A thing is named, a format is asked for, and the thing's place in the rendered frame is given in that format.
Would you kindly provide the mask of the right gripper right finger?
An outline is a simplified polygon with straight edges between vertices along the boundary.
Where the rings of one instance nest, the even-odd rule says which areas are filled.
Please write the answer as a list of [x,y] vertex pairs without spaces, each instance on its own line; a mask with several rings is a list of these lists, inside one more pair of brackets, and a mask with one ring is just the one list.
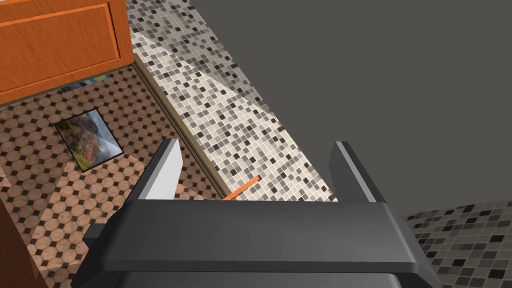
[[334,142],[328,167],[339,202],[386,202],[347,141]]

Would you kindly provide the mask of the framed landscape picture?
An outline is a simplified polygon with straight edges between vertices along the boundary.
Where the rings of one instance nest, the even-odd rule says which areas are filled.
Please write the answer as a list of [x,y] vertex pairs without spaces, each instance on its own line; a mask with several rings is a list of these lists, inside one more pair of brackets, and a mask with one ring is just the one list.
[[54,126],[83,173],[124,153],[98,109],[63,119]]

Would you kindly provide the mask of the orange wooden cupboard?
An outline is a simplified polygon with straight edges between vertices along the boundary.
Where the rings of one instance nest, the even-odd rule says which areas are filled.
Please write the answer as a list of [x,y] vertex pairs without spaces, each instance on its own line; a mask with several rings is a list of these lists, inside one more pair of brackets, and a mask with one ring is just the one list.
[[133,60],[126,0],[0,0],[0,105]]

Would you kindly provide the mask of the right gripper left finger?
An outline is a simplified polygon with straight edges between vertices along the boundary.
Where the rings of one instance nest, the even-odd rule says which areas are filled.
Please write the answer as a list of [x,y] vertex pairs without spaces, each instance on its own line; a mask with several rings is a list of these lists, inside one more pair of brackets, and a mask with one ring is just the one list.
[[137,182],[137,199],[173,200],[182,167],[179,140],[163,140]]

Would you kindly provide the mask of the thin orange bar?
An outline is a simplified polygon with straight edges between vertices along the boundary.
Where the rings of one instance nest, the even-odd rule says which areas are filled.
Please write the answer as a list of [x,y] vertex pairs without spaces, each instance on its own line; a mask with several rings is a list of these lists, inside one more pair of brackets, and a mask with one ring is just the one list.
[[244,185],[242,185],[241,187],[236,189],[234,192],[232,192],[229,195],[227,195],[222,200],[223,201],[232,201],[232,200],[234,200],[241,193],[243,193],[244,191],[246,191],[247,189],[249,189],[251,186],[253,186],[255,183],[257,183],[259,181],[260,181],[260,177],[257,175],[254,178],[252,178],[251,180],[249,180],[247,183],[245,183]]

